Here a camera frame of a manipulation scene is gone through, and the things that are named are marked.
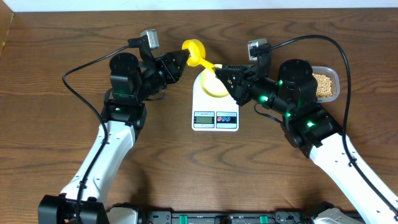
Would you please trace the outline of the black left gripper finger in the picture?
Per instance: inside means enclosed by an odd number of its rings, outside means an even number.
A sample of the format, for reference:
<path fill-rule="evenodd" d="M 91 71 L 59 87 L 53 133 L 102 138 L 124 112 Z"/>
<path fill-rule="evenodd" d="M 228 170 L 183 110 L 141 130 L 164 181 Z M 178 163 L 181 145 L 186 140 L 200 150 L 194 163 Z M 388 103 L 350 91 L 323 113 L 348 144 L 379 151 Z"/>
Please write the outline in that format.
<path fill-rule="evenodd" d="M 177 65 L 186 65 L 187 60 L 190 57 L 190 52 L 188 49 L 177 50 L 171 52 L 172 61 L 175 62 Z"/>
<path fill-rule="evenodd" d="M 176 74 L 175 74 L 175 82 L 178 82 L 180 80 L 186 65 L 177 65 L 176 64 L 177 71 L 176 71 Z"/>

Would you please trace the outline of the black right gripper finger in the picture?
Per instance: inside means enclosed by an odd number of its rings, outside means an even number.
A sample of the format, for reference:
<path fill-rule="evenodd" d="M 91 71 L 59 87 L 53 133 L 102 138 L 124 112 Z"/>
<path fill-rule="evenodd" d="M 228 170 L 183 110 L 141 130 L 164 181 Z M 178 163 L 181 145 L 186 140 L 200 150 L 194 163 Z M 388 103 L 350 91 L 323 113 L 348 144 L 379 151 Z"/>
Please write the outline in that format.
<path fill-rule="evenodd" d="M 254 65 L 222 65 L 217 69 L 217 74 L 221 73 L 250 73 L 255 68 Z"/>
<path fill-rule="evenodd" d="M 231 96 L 244 96 L 245 87 L 242 84 L 244 73 L 242 70 L 215 70 L 215 74 Z"/>

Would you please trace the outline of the yellow measuring scoop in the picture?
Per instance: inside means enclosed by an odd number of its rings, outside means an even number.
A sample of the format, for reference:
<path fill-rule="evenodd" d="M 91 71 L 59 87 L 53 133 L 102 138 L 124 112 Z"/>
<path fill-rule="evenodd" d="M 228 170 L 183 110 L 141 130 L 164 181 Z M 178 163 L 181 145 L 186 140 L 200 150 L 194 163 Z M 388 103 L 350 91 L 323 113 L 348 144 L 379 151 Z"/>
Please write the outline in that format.
<path fill-rule="evenodd" d="M 190 56 L 187 60 L 187 64 L 189 66 L 196 67 L 198 65 L 201 65 L 209 71 L 213 73 L 215 72 L 216 66 L 205 59 L 206 50 L 202 42 L 197 39 L 186 40 L 182 44 L 182 50 L 188 50 L 190 53 Z"/>

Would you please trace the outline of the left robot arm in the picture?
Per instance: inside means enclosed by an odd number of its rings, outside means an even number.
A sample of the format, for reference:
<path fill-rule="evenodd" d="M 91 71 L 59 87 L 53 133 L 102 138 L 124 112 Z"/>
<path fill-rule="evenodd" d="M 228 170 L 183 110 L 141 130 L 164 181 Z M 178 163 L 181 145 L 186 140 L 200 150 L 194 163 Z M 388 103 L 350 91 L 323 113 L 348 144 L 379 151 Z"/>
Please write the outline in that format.
<path fill-rule="evenodd" d="M 123 49 L 110 55 L 111 89 L 104 96 L 96 140 L 78 172 L 58 196 L 45 195 L 38 207 L 39 223 L 140 223 L 128 205 L 105 209 L 109 190 L 127 152 L 146 120 L 144 101 L 178 82 L 190 56 L 188 50 L 156 58 L 140 51 L 142 60 Z"/>

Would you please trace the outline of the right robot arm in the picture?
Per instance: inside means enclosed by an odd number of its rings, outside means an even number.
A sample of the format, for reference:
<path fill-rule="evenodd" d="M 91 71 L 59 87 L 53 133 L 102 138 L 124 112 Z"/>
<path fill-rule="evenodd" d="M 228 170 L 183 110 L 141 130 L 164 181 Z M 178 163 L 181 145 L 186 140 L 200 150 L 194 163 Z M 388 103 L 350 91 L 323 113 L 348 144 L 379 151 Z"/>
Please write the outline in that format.
<path fill-rule="evenodd" d="M 265 65 L 223 65 L 216 77 L 239 106 L 251 100 L 282 115 L 285 138 L 321 168 L 366 223 L 397 223 L 397 195 L 366 164 L 339 124 L 318 102 L 311 65 L 291 59 L 269 79 Z"/>

